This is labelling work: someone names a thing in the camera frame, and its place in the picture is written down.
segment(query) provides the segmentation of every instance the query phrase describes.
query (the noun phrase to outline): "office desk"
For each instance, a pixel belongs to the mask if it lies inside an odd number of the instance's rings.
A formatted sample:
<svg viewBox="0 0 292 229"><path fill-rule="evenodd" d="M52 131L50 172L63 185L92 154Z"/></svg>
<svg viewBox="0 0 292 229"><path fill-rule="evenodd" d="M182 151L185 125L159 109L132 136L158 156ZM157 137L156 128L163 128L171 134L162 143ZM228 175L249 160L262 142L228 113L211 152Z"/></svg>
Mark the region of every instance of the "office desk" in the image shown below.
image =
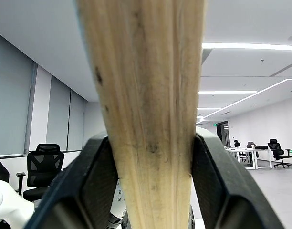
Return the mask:
<svg viewBox="0 0 292 229"><path fill-rule="evenodd" d="M252 149L252 148L236 148L236 149L226 149L228 152L233 152L236 153L236 158L238 162L240 163L240 153L248 153L252 152L252 162L253 162L253 167L247 167L246 169L259 169L259 168L272 168L272 160L271 160L271 151L270 149L268 150L263 150L263 149ZM257 164L257 157L256 157L256 151L259 153L262 152L268 152L269 155L269 166L258 166Z"/></svg>

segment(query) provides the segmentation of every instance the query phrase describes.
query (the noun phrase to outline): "linear led light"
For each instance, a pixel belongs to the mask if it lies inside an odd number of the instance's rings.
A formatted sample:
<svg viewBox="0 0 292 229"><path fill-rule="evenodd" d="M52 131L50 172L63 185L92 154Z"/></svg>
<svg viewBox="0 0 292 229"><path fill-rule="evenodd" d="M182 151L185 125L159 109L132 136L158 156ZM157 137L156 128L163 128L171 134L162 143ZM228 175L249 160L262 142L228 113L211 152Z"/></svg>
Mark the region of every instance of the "linear led light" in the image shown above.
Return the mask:
<svg viewBox="0 0 292 229"><path fill-rule="evenodd" d="M197 110L220 110L221 107L198 107Z"/></svg>
<svg viewBox="0 0 292 229"><path fill-rule="evenodd" d="M198 94L254 94L257 91L200 91Z"/></svg>
<svg viewBox="0 0 292 229"><path fill-rule="evenodd" d="M202 43L203 49L267 49L292 51L292 45L246 44L246 43Z"/></svg>
<svg viewBox="0 0 292 229"><path fill-rule="evenodd" d="M278 82L278 83L276 83L276 84L274 84L274 85L271 85L271 86L269 86L269 87L267 87L267 88L265 88L265 89L263 89L263 90L261 90L261 91L259 91L259 92L257 92L257 93L254 93L254 94L249 95L249 96L247 96L247 97L245 97L245 98L243 98L243 99L240 99L240 100L238 100L238 101L236 101L236 102L234 102L234 103L232 103L232 104L230 104L230 105L227 105L227 106L221 108L220 110L214 111L214 112L212 112L212 113L210 113L210 114L204 116L204 118L210 117L210 116L212 116L212 115L214 115L214 114L216 114L216 113L218 113L218 112L220 112L220 111L223 111L223 110L225 110L225 109L227 109L227 108L229 108L229 107L231 107L231 106L234 106L234 105L236 105L236 104L239 104L239 103L241 103L241 102L243 102L243 101L245 101L245 100L247 100L247 99L250 99L250 98L252 98L252 97L254 97L254 96L256 96L256 95L258 95L258 94L260 94L260 93L263 93L263 92L265 92L265 91L267 91L267 90L269 90L269 89L271 89L271 88L273 88L273 87L276 87L276 86L278 86L278 85L280 85L280 84L282 84L282 83L284 83L284 82L286 82L286 81L292 81L292 79L285 79L285 80L282 80L282 81L280 81L280 82Z"/></svg>

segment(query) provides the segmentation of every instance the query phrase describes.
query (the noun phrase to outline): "window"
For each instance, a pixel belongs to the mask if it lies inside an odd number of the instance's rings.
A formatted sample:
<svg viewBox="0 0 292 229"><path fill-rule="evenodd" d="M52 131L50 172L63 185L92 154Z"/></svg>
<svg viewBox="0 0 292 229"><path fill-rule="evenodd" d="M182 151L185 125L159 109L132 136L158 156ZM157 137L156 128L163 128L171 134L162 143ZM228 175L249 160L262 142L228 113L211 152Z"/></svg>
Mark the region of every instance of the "window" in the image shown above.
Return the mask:
<svg viewBox="0 0 292 229"><path fill-rule="evenodd" d="M81 150L84 106L85 99L52 76L46 142L62 151Z"/></svg>
<svg viewBox="0 0 292 229"><path fill-rule="evenodd" d="M0 155L23 154L34 62L0 36Z"/></svg>

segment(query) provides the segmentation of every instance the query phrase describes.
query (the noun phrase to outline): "white ceiling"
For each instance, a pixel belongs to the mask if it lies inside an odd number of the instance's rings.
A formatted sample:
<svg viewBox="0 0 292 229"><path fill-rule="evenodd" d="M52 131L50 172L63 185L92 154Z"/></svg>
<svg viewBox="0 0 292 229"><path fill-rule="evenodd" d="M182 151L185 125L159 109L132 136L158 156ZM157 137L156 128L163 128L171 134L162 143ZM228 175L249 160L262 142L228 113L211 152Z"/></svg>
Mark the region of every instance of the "white ceiling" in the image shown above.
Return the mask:
<svg viewBox="0 0 292 229"><path fill-rule="evenodd" d="M82 97L98 101L74 1L0 0L0 34ZM292 0L208 0L204 42L292 45L291 35ZM292 51L214 49L203 63L200 90L259 91L285 78L292 78ZM279 87L283 90L269 90L211 119L223 121L292 96L285 93L291 83ZM246 96L202 94L199 107L224 107Z"/></svg>

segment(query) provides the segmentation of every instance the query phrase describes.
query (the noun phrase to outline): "wood grain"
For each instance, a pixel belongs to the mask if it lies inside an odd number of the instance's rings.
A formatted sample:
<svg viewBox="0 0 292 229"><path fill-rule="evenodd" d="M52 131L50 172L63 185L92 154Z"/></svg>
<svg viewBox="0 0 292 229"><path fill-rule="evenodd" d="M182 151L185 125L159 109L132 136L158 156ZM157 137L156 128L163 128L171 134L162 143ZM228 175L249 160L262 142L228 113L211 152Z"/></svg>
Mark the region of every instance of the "wood grain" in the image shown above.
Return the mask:
<svg viewBox="0 0 292 229"><path fill-rule="evenodd" d="M204 0L77 0L133 229L187 229Z"/></svg>

